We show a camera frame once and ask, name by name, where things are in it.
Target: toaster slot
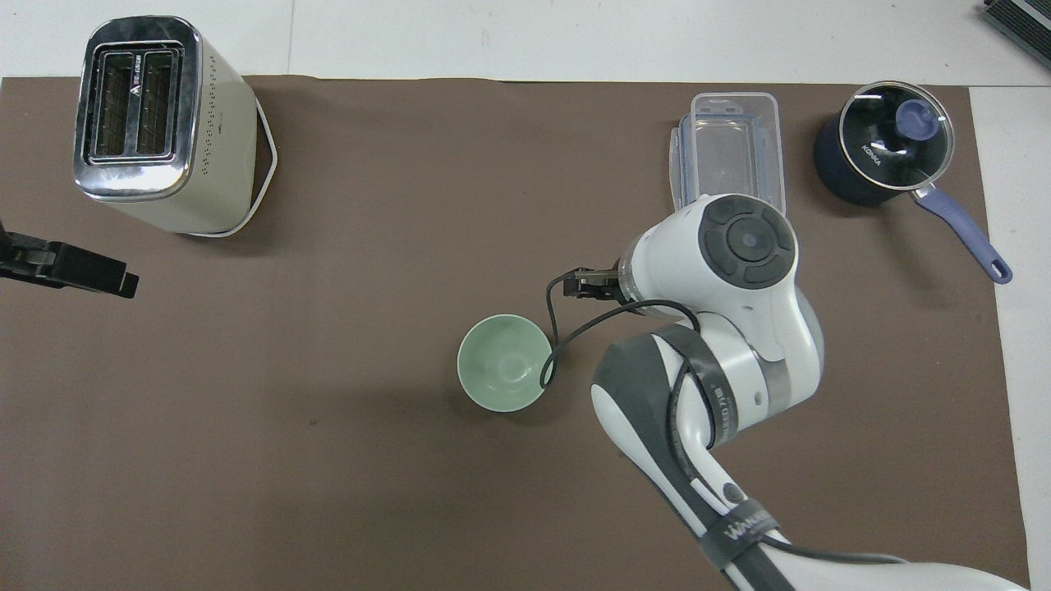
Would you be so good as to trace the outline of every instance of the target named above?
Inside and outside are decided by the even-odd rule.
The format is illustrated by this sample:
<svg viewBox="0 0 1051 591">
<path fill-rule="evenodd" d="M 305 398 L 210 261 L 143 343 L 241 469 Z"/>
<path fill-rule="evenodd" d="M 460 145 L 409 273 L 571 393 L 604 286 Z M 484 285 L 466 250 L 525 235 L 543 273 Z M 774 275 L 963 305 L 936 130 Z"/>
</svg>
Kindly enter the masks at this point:
<svg viewBox="0 0 1051 591">
<path fill-rule="evenodd" d="M 171 128 L 178 104 L 174 96 L 179 69 L 177 60 L 173 52 L 150 52 L 143 59 L 136 146 L 136 154 L 140 156 L 163 156 L 171 149 Z"/>
<path fill-rule="evenodd" d="M 127 127 L 128 96 L 135 56 L 129 53 L 106 53 L 102 56 L 102 80 L 99 84 L 99 113 L 95 135 L 96 156 L 124 154 Z"/>
</svg>

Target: green bowl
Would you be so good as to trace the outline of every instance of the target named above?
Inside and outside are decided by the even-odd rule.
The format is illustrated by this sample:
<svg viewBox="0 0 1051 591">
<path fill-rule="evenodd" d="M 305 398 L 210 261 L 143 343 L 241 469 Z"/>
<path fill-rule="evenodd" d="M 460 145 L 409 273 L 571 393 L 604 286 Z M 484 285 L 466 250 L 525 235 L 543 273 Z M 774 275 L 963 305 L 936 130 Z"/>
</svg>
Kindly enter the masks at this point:
<svg viewBox="0 0 1051 591">
<path fill-rule="evenodd" d="M 549 354 L 551 343 L 539 326 L 519 315 L 497 314 L 463 337 L 456 372 L 463 391 L 478 406 L 512 412 L 543 393 L 540 369 Z"/>
</svg>

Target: black cable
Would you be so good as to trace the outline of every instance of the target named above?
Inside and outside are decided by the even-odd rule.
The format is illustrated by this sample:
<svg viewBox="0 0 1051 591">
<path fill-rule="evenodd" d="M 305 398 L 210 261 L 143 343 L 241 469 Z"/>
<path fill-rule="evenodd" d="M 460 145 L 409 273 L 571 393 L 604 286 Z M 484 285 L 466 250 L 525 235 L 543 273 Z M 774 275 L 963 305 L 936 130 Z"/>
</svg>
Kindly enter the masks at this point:
<svg viewBox="0 0 1051 591">
<path fill-rule="evenodd" d="M 686 448 L 682 445 L 682 439 L 679 436 L 679 427 L 677 421 L 677 414 L 679 411 L 679 396 L 682 394 L 682 385 L 685 383 L 686 376 L 691 375 L 692 379 L 697 380 L 697 374 L 694 373 L 693 367 L 691 367 L 689 360 L 682 360 L 682 365 L 679 366 L 679 372 L 675 376 L 675 384 L 672 386 L 672 392 L 667 399 L 667 435 L 668 435 L 668 447 L 672 448 L 672 456 L 675 457 L 677 464 L 679 464 L 679 469 L 682 473 L 686 475 L 687 481 L 693 481 L 694 478 L 699 478 L 704 488 L 712 491 L 712 487 L 708 483 L 704 482 L 704 478 L 700 477 L 697 468 L 694 463 L 689 461 L 689 456 L 686 453 Z M 704 401 L 704 406 L 707 408 L 708 403 Z M 715 427 L 712 426 L 712 409 L 708 409 L 708 429 L 709 432 L 715 432 Z"/>
<path fill-rule="evenodd" d="M 543 367 L 540 368 L 540 387 L 543 389 L 548 389 L 548 387 L 551 386 L 551 383 L 555 380 L 555 369 L 556 369 L 555 360 L 562 352 L 562 349 L 569 346 L 569 344 L 573 342 L 573 340 L 576 339 L 577 337 L 580 337 L 581 334 L 583 334 L 588 330 L 591 330 L 598 324 L 605 322 L 606 320 L 610 320 L 611 318 L 619 313 L 636 310 L 638 308 L 645 308 L 650 306 L 666 306 L 668 308 L 674 308 L 682 312 L 682 314 L 686 317 L 686 320 L 689 321 L 689 324 L 693 327 L 693 329 L 698 333 L 700 333 L 701 331 L 701 324 L 697 320 L 697 314 L 686 306 L 680 304 L 679 302 L 675 302 L 672 300 L 642 300 L 641 302 L 628 302 L 605 313 L 599 314 L 593 318 L 592 320 L 588 321 L 583 325 L 581 325 L 572 333 L 570 333 L 570 335 L 565 338 L 565 341 L 560 341 L 558 338 L 558 323 L 555 321 L 555 307 L 554 305 L 552 305 L 551 302 L 551 290 L 554 289 L 554 287 L 559 283 L 568 279 L 573 279 L 573 277 L 576 276 L 576 272 L 577 272 L 576 270 L 566 271 L 558 276 L 557 278 L 553 279 L 551 283 L 548 284 L 545 300 L 548 303 L 548 314 L 551 317 L 551 332 L 552 337 L 555 340 L 555 347 L 551 350 L 551 354 L 548 355 L 548 359 L 544 360 Z"/>
<path fill-rule="evenodd" d="M 800 546 L 796 546 L 795 544 L 788 544 L 781 542 L 780 539 L 775 539 L 768 535 L 763 536 L 763 544 L 797 556 L 828 561 L 831 563 L 846 563 L 850 565 L 908 564 L 908 561 L 905 558 L 899 558 L 898 556 L 893 556 L 891 554 L 875 554 L 869 552 L 827 552 L 825 550 L 812 550 L 810 548 L 802 548 Z"/>
</svg>

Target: white table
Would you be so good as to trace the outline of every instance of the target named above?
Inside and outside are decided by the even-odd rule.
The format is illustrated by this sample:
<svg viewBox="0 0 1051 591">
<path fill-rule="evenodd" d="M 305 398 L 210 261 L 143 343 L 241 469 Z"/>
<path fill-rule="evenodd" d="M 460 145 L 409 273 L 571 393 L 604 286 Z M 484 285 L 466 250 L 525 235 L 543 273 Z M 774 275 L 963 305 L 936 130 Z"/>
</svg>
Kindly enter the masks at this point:
<svg viewBox="0 0 1051 591">
<path fill-rule="evenodd" d="M 176 14 L 241 74 L 971 86 L 1033 589 L 1051 588 L 1051 72 L 948 0 L 6 0 L 0 76 L 79 76 L 104 21 Z M 961 539 L 961 544 L 983 544 Z"/>
</svg>

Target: stainless steel toaster top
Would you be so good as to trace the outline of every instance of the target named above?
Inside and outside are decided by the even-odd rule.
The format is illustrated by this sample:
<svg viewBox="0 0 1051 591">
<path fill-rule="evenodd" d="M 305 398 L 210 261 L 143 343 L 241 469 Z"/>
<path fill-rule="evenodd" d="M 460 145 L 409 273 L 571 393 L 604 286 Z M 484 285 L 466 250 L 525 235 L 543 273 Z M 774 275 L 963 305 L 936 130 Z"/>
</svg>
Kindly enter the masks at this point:
<svg viewBox="0 0 1051 591">
<path fill-rule="evenodd" d="M 104 201 L 163 199 L 187 181 L 201 108 L 204 40 L 177 17 L 100 26 L 81 75 L 74 178 Z"/>
</svg>

